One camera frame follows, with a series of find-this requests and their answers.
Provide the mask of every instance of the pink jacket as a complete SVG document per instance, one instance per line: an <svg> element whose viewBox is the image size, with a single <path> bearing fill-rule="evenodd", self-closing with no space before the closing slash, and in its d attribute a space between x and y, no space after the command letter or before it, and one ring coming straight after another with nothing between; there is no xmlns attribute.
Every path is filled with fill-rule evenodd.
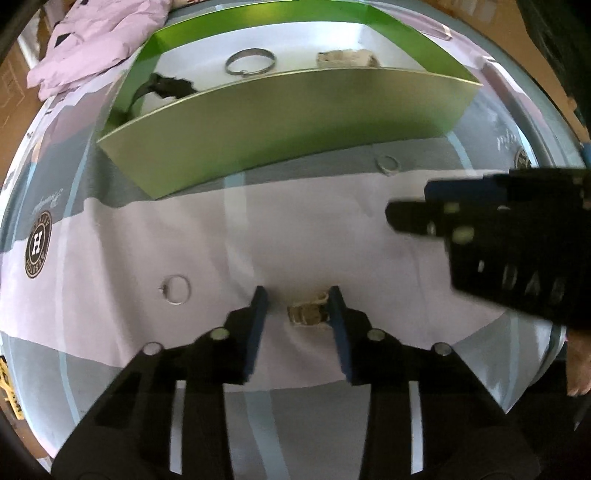
<svg viewBox="0 0 591 480"><path fill-rule="evenodd" d="M128 58L168 17L172 0L78 0L27 76L39 98L78 87Z"/></svg>

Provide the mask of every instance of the bed sheet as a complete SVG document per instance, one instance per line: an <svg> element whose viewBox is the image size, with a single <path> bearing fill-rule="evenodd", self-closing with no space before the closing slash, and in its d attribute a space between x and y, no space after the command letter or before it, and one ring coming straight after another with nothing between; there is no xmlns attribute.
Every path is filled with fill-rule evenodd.
<svg viewBox="0 0 591 480"><path fill-rule="evenodd" d="M95 144L117 70L56 104L14 174L0 231L2 350L48 453L143 344L191 342L246 305L257 284L271 304L256 370L226 392L237 478L356 477L368 390L343 381L329 330L287 321L287 305L334 284L405 343L456 344L509 409L563 332L452 292L443 245L395 234L384 216L390 199L420 198L429 179L514 166L523 135L478 64L467 66L484 87L445 137L296 158L160 200ZM388 156L400 165L394 176L376 163ZM29 278L25 249L43 211L47 259ZM191 282L181 306L158 291L172 274Z"/></svg>

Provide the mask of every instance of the human hand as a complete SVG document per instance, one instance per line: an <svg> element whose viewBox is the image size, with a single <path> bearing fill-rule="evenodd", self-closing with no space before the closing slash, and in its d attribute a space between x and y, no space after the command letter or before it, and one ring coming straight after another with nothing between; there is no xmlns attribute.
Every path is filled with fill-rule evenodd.
<svg viewBox="0 0 591 480"><path fill-rule="evenodd" d="M191 5L191 4L196 4L199 1L201 1L201 0L173 0L172 6L170 9L176 10L177 8L182 8L182 7L186 7L188 5Z"/></svg>
<svg viewBox="0 0 591 480"><path fill-rule="evenodd" d="M571 397L591 391L591 332L571 330L566 348L566 384Z"/></svg>

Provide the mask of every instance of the silver ring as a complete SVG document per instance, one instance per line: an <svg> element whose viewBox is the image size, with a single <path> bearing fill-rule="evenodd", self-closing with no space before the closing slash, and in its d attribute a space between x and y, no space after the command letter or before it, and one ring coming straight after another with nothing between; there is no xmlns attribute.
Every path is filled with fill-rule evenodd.
<svg viewBox="0 0 591 480"><path fill-rule="evenodd" d="M396 165L396 168L387 168L384 167L384 165L382 165L382 163L379 160L379 157L376 157L375 159L375 164L378 168L378 170L380 172L382 172L384 175L391 177L393 175L396 175L397 173L400 172L400 162L398 160L396 160L393 156L391 155L384 155L384 158L387 158L389 160L392 160L394 162L394 164Z"/></svg>
<svg viewBox="0 0 591 480"><path fill-rule="evenodd" d="M254 72L247 72L246 70L241 70L237 72L236 70L232 70L230 65L237 60L243 59L245 57L266 57L271 60L271 64L267 67L256 70ZM240 77L249 77L251 75L260 75L261 73L267 73L275 67L275 63L277 63L277 58L275 57L274 53L266 50L265 48L247 48L246 50L241 50L230 58L226 60L226 73L230 75L237 75Z"/></svg>
<svg viewBox="0 0 591 480"><path fill-rule="evenodd" d="M187 297L182 299L181 301L172 301L169 297L170 294L170 281L173 278L182 278L184 280L184 282L187 284ZM166 277L162 283L159 286L159 291L162 294L162 296L164 297L164 299L170 303L171 305L182 305L183 303L186 303L186 301L191 297L191 282L189 282L189 279L187 277L185 277L184 275L169 275L168 277Z"/></svg>

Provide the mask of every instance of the wooden surface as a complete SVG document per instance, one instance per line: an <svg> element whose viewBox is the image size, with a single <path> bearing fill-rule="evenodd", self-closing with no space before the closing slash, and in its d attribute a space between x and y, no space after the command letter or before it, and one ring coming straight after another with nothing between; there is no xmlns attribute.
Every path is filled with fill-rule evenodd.
<svg viewBox="0 0 591 480"><path fill-rule="evenodd" d="M0 65L0 180L42 106L38 89L27 90L29 68L17 44Z"/></svg>
<svg viewBox="0 0 591 480"><path fill-rule="evenodd" d="M6 415L6 418L12 425L12 428L16 431L19 438L22 440L23 444L31 452L33 457L35 458L45 458L47 457L47 452L43 449L39 442L33 435L33 432L29 428L29 425L26 420L17 420L12 412L12 408L4 400L4 390L0 390L0 408Z"/></svg>
<svg viewBox="0 0 591 480"><path fill-rule="evenodd" d="M423 0L490 38L548 93L581 141L589 141L554 71L529 38L515 0Z"/></svg>

